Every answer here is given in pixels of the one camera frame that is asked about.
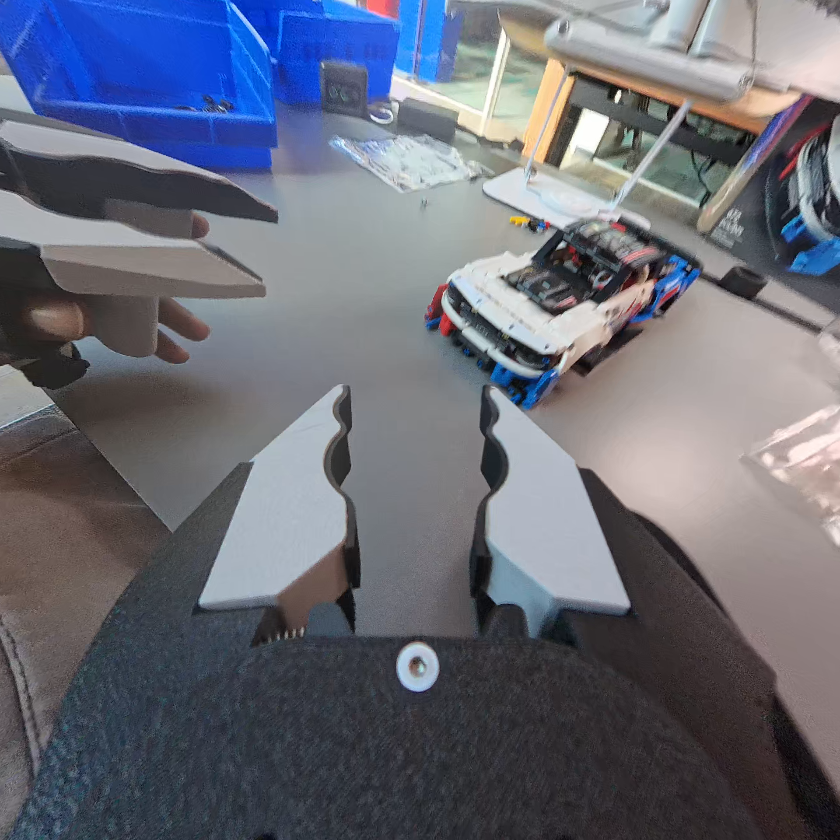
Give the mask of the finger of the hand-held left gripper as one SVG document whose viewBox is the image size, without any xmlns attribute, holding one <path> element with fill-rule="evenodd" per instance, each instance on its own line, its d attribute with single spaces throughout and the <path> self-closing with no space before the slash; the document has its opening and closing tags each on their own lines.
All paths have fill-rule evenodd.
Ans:
<svg viewBox="0 0 840 840">
<path fill-rule="evenodd" d="M 2 119 L 2 194 L 79 219 L 192 238 L 194 214 L 276 224 L 277 209 L 227 177 L 55 121 Z"/>
<path fill-rule="evenodd" d="M 1 281 L 12 291 L 137 298 L 263 298 L 252 270 L 199 239 L 47 211 L 1 195 Z"/>
</svg>

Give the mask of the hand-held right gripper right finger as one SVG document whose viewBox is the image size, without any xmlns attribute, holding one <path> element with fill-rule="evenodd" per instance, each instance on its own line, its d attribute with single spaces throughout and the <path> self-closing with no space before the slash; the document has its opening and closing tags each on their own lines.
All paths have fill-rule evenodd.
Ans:
<svg viewBox="0 0 840 840">
<path fill-rule="evenodd" d="M 626 616 L 631 601 L 574 459 L 501 389 L 480 397 L 481 500 L 471 544 L 479 624 L 521 609 L 540 637 L 562 613 Z"/>
</svg>

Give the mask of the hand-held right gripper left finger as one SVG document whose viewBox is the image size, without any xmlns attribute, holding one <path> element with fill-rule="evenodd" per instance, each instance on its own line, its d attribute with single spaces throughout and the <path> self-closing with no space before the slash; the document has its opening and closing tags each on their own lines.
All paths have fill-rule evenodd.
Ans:
<svg viewBox="0 0 840 840">
<path fill-rule="evenodd" d="M 248 462 L 198 598 L 203 612 L 268 610 L 275 634 L 309 634 L 338 614 L 354 629 L 361 557 L 352 500 L 351 391 L 336 385 Z"/>
</svg>

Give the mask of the brick-built race car model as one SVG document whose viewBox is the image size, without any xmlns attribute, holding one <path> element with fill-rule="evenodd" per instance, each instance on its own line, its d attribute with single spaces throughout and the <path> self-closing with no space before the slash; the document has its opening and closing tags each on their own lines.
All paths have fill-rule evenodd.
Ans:
<svg viewBox="0 0 840 840">
<path fill-rule="evenodd" d="M 591 372 L 701 277 L 689 251 L 628 215 L 584 217 L 535 251 L 509 251 L 453 272 L 427 306 L 458 325 L 451 339 L 520 408 L 541 403 L 571 370 Z"/>
</svg>

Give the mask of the person's left hand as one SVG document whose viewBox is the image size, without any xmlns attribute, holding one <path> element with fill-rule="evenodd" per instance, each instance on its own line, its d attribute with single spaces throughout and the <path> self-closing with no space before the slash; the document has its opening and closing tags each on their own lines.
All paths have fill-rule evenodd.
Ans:
<svg viewBox="0 0 840 840">
<path fill-rule="evenodd" d="M 2 319 L 10 324 L 16 340 L 73 343 L 92 335 L 85 305 L 55 295 L 2 304 Z M 160 300 L 158 319 L 162 327 L 191 342 L 205 341 L 211 332 L 204 321 L 172 299 Z"/>
</svg>

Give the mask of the blue plastic bin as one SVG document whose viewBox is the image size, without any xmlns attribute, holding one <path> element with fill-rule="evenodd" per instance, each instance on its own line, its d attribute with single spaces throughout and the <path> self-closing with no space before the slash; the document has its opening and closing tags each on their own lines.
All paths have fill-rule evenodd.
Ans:
<svg viewBox="0 0 840 840">
<path fill-rule="evenodd" d="M 270 53 L 234 2 L 2 1 L 1 48 L 38 115 L 208 170 L 268 171 Z M 203 96 L 235 112 L 203 112 Z"/>
<path fill-rule="evenodd" d="M 367 70 L 373 102 L 390 97 L 400 24 L 332 1 L 235 1 L 269 50 L 275 99 L 320 104 L 320 66 L 339 61 Z"/>
<path fill-rule="evenodd" d="M 422 82 L 450 82 L 464 19 L 446 1 L 400 1 L 395 69 Z"/>
</svg>

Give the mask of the person's beige hoodie torso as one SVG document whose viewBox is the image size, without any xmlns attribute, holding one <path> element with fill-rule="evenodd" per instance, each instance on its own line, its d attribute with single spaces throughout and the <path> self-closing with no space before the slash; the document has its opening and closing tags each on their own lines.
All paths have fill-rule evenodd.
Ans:
<svg viewBox="0 0 840 840">
<path fill-rule="evenodd" d="M 169 534 L 58 409 L 2 427 L 2 837 L 91 640 Z"/>
</svg>

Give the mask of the small black screen device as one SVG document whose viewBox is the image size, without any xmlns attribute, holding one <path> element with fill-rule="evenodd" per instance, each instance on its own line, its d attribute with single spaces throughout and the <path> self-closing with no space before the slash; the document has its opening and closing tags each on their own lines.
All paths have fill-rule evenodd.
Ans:
<svg viewBox="0 0 840 840">
<path fill-rule="evenodd" d="M 323 60 L 319 67 L 323 112 L 370 120 L 368 71 L 362 64 Z"/>
</svg>

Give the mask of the clear plastic bag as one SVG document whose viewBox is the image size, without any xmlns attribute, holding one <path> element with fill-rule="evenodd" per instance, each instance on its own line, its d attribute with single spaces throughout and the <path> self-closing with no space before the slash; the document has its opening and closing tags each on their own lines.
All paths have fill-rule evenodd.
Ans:
<svg viewBox="0 0 840 840">
<path fill-rule="evenodd" d="M 815 370 L 833 401 L 753 444 L 742 462 L 777 498 L 818 523 L 839 546 L 839 319 L 816 338 Z"/>
</svg>

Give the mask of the shiny sticker sheet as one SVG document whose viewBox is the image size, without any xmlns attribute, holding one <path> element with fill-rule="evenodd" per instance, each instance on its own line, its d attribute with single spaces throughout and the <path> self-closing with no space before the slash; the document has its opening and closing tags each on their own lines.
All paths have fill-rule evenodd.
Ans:
<svg viewBox="0 0 840 840">
<path fill-rule="evenodd" d="M 393 135 L 381 140 L 336 135 L 329 146 L 402 194 L 496 175 L 484 164 L 464 157 L 454 146 L 425 134 Z"/>
</svg>

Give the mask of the black rubber tyre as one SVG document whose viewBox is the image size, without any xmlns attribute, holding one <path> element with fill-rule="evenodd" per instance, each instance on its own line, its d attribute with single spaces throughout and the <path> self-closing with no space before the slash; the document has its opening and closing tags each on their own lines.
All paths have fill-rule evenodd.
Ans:
<svg viewBox="0 0 840 840">
<path fill-rule="evenodd" d="M 733 266 L 717 281 L 720 289 L 745 301 L 756 301 L 768 279 L 747 266 Z"/>
</svg>

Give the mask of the black power adapter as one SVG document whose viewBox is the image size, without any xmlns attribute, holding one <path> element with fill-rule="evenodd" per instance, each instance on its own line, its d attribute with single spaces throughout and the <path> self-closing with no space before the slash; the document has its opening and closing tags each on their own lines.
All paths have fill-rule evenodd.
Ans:
<svg viewBox="0 0 840 840">
<path fill-rule="evenodd" d="M 403 133 L 426 135 L 452 144 L 459 126 L 459 112 L 434 103 L 405 98 L 398 104 L 396 125 Z"/>
</svg>

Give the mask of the printed car model box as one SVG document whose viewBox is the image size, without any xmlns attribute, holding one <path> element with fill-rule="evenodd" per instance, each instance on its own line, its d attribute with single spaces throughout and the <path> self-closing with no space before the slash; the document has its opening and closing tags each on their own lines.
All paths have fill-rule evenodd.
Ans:
<svg viewBox="0 0 840 840">
<path fill-rule="evenodd" d="M 754 268 L 838 287 L 838 102 L 802 95 L 773 116 L 697 226 Z"/>
</svg>

